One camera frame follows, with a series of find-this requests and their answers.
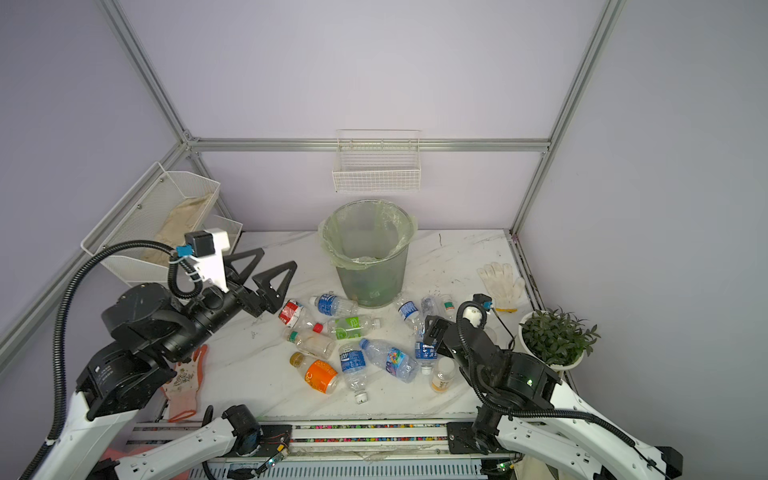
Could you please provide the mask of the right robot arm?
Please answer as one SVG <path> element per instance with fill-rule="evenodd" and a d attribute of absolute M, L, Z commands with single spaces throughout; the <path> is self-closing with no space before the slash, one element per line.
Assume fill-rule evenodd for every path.
<path fill-rule="evenodd" d="M 578 479 L 678 479 L 683 456 L 644 443 L 592 408 L 556 371 L 503 349 L 485 331 L 488 307 L 462 303 L 453 321 L 430 316 L 424 341 L 453 359 L 480 404 L 448 425 L 453 453 L 519 453 Z"/>

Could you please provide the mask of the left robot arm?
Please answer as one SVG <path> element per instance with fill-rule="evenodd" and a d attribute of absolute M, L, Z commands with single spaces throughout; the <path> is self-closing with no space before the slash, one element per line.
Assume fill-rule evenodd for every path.
<path fill-rule="evenodd" d="M 90 271 L 126 250 L 155 250 L 169 260 L 165 283 L 126 291 L 102 319 L 112 342 L 93 355 L 74 389 L 66 385 L 65 337 L 71 304 Z M 220 456 L 247 457 L 266 448 L 263 430 L 244 405 L 235 405 L 199 430 L 142 456 L 107 460 L 104 452 L 156 392 L 177 377 L 176 364 L 194 353 L 237 314 L 276 313 L 297 264 L 258 270 L 262 249 L 236 255 L 222 232 L 194 231 L 183 245 L 129 240 L 86 261 L 67 284 L 56 315 L 51 429 L 24 470 L 27 479 L 171 478 Z M 245 266 L 235 268 L 240 259 Z"/>

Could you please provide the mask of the small clear bottle white cap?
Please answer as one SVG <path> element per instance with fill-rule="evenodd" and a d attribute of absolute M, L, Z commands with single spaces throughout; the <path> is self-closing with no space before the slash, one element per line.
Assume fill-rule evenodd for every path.
<path fill-rule="evenodd" d="M 446 392 L 452 385 L 457 372 L 457 366 L 453 358 L 440 357 L 434 365 L 431 388 L 438 393 Z"/>

